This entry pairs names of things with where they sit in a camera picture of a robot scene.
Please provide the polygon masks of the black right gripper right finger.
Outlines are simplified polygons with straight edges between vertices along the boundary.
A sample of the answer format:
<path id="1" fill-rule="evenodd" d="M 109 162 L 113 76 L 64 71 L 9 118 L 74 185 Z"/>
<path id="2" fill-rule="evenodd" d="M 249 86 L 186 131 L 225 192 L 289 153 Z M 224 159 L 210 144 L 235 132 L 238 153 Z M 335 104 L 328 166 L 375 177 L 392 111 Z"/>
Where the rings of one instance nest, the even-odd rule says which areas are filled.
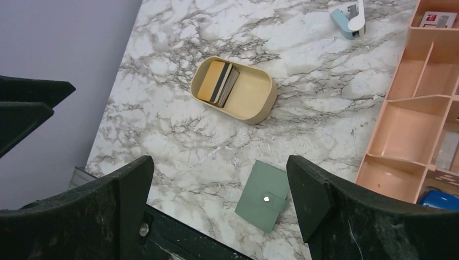
<path id="1" fill-rule="evenodd" d="M 313 259 L 458 259 L 458 212 L 392 199 L 299 155 L 286 172 Z"/>

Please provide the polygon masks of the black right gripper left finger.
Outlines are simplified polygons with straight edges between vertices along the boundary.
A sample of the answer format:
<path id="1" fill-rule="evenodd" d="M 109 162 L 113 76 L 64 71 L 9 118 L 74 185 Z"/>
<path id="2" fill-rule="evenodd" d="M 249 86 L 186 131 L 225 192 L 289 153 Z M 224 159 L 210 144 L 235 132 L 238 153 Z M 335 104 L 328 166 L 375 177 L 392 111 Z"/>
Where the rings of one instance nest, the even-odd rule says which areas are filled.
<path id="1" fill-rule="evenodd" d="M 144 155 L 91 182 L 1 211 L 1 259 L 129 259 L 154 172 Z"/>

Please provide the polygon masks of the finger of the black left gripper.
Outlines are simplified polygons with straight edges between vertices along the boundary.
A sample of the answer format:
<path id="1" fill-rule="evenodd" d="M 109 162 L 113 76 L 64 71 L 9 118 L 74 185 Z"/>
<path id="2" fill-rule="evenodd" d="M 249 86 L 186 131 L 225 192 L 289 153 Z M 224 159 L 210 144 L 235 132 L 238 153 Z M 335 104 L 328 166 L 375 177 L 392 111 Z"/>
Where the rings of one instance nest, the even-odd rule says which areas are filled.
<path id="1" fill-rule="evenodd" d="M 43 102 L 1 102 L 1 156 L 53 114 Z"/>
<path id="2" fill-rule="evenodd" d="M 2 102 L 42 102 L 54 108 L 75 90 L 66 81 L 1 76 Z"/>

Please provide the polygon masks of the green card holder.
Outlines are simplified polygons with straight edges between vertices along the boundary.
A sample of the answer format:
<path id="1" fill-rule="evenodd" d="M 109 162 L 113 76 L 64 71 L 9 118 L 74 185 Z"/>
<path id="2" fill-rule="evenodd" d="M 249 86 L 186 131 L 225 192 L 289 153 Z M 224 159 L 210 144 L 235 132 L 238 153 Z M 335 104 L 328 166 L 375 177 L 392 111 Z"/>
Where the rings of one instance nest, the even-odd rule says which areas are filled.
<path id="1" fill-rule="evenodd" d="M 235 213 L 264 233 L 270 233 L 288 205 L 290 187 L 287 173 L 256 160 Z"/>

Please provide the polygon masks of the stack of silver cards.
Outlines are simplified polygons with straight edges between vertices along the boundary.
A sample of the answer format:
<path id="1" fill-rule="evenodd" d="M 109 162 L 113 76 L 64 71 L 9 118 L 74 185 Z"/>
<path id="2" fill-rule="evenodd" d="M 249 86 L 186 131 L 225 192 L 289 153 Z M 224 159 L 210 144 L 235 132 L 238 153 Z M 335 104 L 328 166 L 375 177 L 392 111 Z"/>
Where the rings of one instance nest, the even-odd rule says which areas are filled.
<path id="1" fill-rule="evenodd" d="M 238 77 L 239 72 L 232 63 L 212 61 L 200 86 L 197 98 L 222 108 Z"/>

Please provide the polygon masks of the blue object in organizer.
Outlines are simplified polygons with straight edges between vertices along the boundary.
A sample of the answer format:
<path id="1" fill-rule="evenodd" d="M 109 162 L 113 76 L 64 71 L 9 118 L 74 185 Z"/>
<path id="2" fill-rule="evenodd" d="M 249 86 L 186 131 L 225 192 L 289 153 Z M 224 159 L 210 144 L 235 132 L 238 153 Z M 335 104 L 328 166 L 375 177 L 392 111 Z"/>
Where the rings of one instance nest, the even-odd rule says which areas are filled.
<path id="1" fill-rule="evenodd" d="M 458 198 L 442 191 L 432 190 L 421 198 L 418 205 L 458 211 Z"/>

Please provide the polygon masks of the orange plastic file organizer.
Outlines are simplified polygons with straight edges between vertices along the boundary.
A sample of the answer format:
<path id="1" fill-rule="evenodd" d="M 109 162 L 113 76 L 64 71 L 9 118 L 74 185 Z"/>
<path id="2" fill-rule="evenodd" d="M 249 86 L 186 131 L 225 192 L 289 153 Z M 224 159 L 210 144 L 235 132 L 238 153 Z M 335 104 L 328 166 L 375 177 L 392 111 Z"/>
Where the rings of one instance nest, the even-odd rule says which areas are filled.
<path id="1" fill-rule="evenodd" d="M 433 25 L 458 1 L 419 1 L 356 184 L 416 203 L 433 189 L 458 195 L 458 21 Z"/>

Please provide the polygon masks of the beige oval tray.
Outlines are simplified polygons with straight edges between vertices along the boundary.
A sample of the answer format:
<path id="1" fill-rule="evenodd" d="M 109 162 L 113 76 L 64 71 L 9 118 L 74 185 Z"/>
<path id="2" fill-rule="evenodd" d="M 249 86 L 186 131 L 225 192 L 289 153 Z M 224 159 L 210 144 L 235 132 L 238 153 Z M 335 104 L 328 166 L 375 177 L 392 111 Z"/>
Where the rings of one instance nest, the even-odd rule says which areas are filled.
<path id="1" fill-rule="evenodd" d="M 200 86 L 213 61 L 231 63 L 239 72 L 235 86 L 222 108 L 198 99 Z M 266 71 L 217 56 L 205 59 L 198 66 L 191 79 L 189 91 L 195 100 L 248 125 L 262 122 L 269 115 L 278 96 L 276 83 Z"/>

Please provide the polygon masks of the light blue small stapler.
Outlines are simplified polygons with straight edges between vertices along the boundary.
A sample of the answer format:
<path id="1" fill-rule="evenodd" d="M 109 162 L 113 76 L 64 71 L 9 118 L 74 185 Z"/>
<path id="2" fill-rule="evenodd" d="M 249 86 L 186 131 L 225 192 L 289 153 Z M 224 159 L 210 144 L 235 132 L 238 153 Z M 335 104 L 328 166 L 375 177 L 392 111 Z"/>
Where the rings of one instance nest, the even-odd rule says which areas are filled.
<path id="1" fill-rule="evenodd" d="M 346 9 L 336 8 L 330 19 L 338 31 L 348 40 L 358 40 L 366 33 L 364 1 L 358 0 Z"/>

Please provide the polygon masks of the red white small box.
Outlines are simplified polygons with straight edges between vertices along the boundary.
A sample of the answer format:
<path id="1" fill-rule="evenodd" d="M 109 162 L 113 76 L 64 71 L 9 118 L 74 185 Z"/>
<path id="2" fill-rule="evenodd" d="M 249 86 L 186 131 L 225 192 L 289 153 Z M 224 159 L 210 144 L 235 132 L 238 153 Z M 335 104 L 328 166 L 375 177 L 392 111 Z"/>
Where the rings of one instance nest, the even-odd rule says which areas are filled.
<path id="1" fill-rule="evenodd" d="M 456 20 L 455 12 L 427 11 L 419 24 L 420 28 L 452 28 Z"/>

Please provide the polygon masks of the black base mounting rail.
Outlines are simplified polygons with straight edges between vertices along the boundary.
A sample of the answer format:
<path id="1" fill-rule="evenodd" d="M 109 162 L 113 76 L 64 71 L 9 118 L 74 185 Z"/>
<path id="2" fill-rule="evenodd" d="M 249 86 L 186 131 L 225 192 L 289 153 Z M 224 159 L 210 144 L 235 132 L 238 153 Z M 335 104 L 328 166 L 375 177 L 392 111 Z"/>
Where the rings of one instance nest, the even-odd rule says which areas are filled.
<path id="1" fill-rule="evenodd" d="M 133 259 L 250 259 L 250 257 L 147 205 Z"/>

